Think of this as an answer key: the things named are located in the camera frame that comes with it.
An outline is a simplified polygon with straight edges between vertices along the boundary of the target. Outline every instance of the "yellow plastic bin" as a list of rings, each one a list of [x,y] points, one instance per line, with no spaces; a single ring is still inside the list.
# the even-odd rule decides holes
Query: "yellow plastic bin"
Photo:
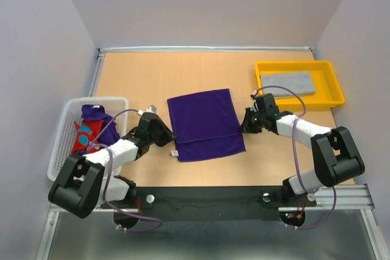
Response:
[[[346,102],[335,71],[329,61],[259,61],[256,62],[255,70],[259,88],[261,88],[260,76],[263,74],[308,71],[313,80],[316,93],[301,98],[310,110],[334,108]],[[302,109],[296,97],[281,97],[276,98],[275,101],[280,110]]]

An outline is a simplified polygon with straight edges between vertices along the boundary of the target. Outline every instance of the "gray cloth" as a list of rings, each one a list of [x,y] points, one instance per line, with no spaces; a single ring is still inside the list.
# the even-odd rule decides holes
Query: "gray cloth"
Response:
[[[314,88],[313,81],[308,71],[299,71],[292,73],[275,73],[275,74],[263,74],[260,76],[261,85],[279,85],[288,88],[296,93],[298,96],[307,96],[314,94],[316,89]],[[263,90],[265,94],[271,93],[275,97],[291,97],[292,94],[281,88],[266,88]]]

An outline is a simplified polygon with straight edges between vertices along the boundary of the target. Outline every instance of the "purple cloth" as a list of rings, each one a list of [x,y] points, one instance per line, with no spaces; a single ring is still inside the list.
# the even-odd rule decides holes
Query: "purple cloth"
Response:
[[[89,121],[103,120],[102,129],[112,120],[112,117],[105,113],[102,105],[82,105],[81,118]],[[112,122],[98,138],[98,142],[110,146],[117,142],[120,137],[116,132],[116,123]]]
[[[221,158],[245,151],[229,89],[168,99],[179,161]]]

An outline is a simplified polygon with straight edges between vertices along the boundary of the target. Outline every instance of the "white wall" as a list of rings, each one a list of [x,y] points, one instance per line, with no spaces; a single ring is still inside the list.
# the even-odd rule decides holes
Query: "white wall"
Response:
[[[335,67],[347,103],[334,112],[366,163],[375,215],[390,247],[390,1],[342,0],[314,55]]]
[[[98,47],[312,46],[341,0],[73,0]]]
[[[96,46],[71,0],[0,7],[0,258],[35,259],[60,112],[87,93]]]

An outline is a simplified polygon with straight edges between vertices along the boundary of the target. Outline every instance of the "white laundry basket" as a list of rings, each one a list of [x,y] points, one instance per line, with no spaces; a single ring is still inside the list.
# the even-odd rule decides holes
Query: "white laundry basket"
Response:
[[[71,154],[77,136],[74,122],[81,124],[81,106],[87,104],[102,105],[105,112],[110,116],[129,108],[129,102],[124,97],[82,97],[66,103],[62,111],[48,168],[48,177],[52,181],[55,181],[64,161]],[[124,136],[127,127],[127,112],[119,115],[115,122],[116,131],[120,136]],[[121,168],[119,167],[114,171],[114,174],[119,174],[120,171]]]

